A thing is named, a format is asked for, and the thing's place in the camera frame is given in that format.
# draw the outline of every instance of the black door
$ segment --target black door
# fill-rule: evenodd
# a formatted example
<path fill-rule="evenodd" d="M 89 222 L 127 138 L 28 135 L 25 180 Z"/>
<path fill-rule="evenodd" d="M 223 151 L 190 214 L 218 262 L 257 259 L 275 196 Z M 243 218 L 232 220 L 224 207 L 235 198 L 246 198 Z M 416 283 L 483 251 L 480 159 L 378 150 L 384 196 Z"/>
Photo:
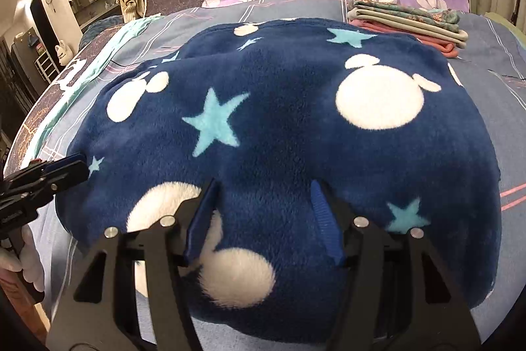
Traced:
<path fill-rule="evenodd" d="M 31 14 L 44 47 L 46 47 L 49 56 L 56 66 L 60 67 L 59 56 L 57 56 L 57 52 L 55 50 L 55 45 L 59 45 L 59 40 L 57 39 L 57 35 L 55 35 L 55 32 L 51 27 L 51 23 L 49 23 L 46 10 L 42 5 L 42 0 L 31 1 Z"/>

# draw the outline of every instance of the turquoise fabric trim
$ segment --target turquoise fabric trim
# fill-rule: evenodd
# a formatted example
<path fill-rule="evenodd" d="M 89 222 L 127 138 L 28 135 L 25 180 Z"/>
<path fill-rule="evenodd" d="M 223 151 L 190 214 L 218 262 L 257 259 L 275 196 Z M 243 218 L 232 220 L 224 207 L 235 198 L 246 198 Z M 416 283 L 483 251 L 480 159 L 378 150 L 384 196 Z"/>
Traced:
<path fill-rule="evenodd" d="M 128 41 L 135 36 L 141 34 L 148 27 L 148 24 L 154 20 L 160 19 L 160 16 L 151 16 L 133 20 L 119 29 L 113 35 L 109 42 L 102 48 L 99 55 L 91 62 L 88 68 L 83 72 L 81 77 L 71 86 L 67 93 L 63 94 L 61 99 L 52 107 L 51 111 L 46 115 L 38 126 L 35 135 L 31 139 L 30 145 L 27 148 L 26 155 L 22 161 L 21 168 L 29 165 L 32 159 L 35 159 L 49 134 L 53 131 L 54 126 L 59 122 L 62 116 L 67 112 L 70 106 L 74 103 L 78 96 L 86 86 L 93 81 L 106 68 L 109 61 L 115 53 L 124 46 Z"/>

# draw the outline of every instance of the mattress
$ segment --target mattress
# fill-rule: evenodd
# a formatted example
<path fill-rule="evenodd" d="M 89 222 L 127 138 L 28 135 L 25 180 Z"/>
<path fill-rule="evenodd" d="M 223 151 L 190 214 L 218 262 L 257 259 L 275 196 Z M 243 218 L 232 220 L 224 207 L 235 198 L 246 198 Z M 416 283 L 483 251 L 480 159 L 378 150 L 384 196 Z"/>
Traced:
<path fill-rule="evenodd" d="M 60 159 L 64 156 L 90 105 L 107 82 L 132 70 L 142 61 L 175 51 L 201 29 L 221 22 L 260 22 L 291 16 L 321 15 L 344 21 L 345 13 L 345 3 L 341 0 L 257 0 L 215 10 L 193 8 L 154 21 L 143 34 L 130 40 L 112 57 L 96 81 L 72 104 L 49 135 L 40 157 Z M 526 261 L 526 239 L 522 233 L 526 221 L 526 167 L 516 156 L 523 150 L 521 139 L 516 137 L 524 135 L 526 127 L 526 86 L 523 84 L 526 62 L 520 55 L 515 37 L 504 26 L 482 16 L 465 14 L 461 18 L 461 27 L 469 33 L 470 43 L 460 58 L 453 59 L 451 64 L 485 120 L 502 174 L 502 245 L 498 274 L 493 291 L 472 310 L 481 337 L 486 339 L 504 319 L 526 284 L 526 263 L 523 262 Z M 109 38 L 103 32 L 80 53 L 80 57 L 89 63 L 96 55 L 97 47 L 100 48 Z M 56 100 L 60 96 L 58 90 L 51 86 L 43 99 L 53 100 L 54 97 Z M 19 165 L 24 152 L 24 145 L 20 145 L 23 141 L 17 139 L 15 142 L 7 173 Z M 82 255 L 73 237 L 61 226 L 53 203 L 39 210 L 39 218 L 31 228 L 46 271 L 44 309 L 52 317 Z M 154 340 L 146 299 L 140 294 L 137 298 L 141 332 L 145 339 Z M 224 325 L 198 320 L 194 323 L 205 350 L 322 349 L 316 345 L 305 347 L 256 339 Z"/>

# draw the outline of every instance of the blue fleece blanket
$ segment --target blue fleece blanket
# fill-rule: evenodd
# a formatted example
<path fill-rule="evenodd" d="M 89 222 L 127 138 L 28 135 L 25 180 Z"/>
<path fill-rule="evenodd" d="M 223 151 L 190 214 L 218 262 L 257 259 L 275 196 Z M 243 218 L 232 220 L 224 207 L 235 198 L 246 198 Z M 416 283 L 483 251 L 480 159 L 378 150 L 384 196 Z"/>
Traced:
<path fill-rule="evenodd" d="M 220 181 L 201 256 L 183 272 L 203 320 L 327 339 L 346 273 L 330 246 L 338 232 L 313 209 L 313 178 L 390 232 L 422 228 L 471 306 L 493 287 L 494 148 L 453 68 L 410 35 L 322 19 L 209 28 L 106 86 L 68 149 L 78 151 L 89 180 L 56 207 L 84 249 Z M 144 265 L 136 274 L 147 293 Z"/>

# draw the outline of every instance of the bed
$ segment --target bed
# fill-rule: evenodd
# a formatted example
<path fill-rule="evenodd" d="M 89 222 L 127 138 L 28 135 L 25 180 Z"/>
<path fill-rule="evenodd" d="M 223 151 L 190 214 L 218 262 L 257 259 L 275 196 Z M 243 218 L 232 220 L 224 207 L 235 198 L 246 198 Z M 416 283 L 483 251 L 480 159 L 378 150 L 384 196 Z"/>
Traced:
<path fill-rule="evenodd" d="M 171 55 L 192 36 L 215 24 L 263 22 L 295 17 L 321 17 L 346 22 L 350 0 L 147 0 L 146 16 L 151 18 L 144 30 L 117 49 L 100 67 L 95 79 L 86 82 L 81 96 L 60 116 L 46 133 L 36 152 L 31 140 L 39 125 L 53 107 L 67 97 L 68 87 L 85 79 L 86 71 L 100 59 L 123 25 L 102 31 L 78 53 L 39 99 L 20 129 L 6 174 L 24 165 L 24 158 L 60 159 L 88 114 L 99 92 L 117 77 L 130 72 L 142 62 Z M 406 5 L 427 9 L 440 7 L 434 0 L 398 0 Z M 443 0 L 448 7 L 460 11 L 460 25 L 470 36 L 467 47 L 451 65 L 485 120 L 501 169 L 500 196 L 502 210 L 502 241 L 495 285 L 472 315 L 483 340 L 498 327 L 526 284 L 524 265 L 526 246 L 522 233 L 526 197 L 526 167 L 517 154 L 523 153 L 522 139 L 526 127 L 526 59 L 524 47 L 503 25 L 484 16 L 469 13 L 469 0 Z M 162 18 L 152 19 L 156 14 Z M 71 271 L 82 258 L 76 241 L 60 224 L 54 203 L 39 211 L 40 217 L 31 227 L 46 272 L 44 310 L 50 319 L 67 285 Z M 153 340 L 147 300 L 137 294 L 141 332 Z M 203 349 L 306 349 L 305 345 L 257 339 L 230 327 L 194 320 Z M 311 345 L 312 349 L 321 349 Z"/>

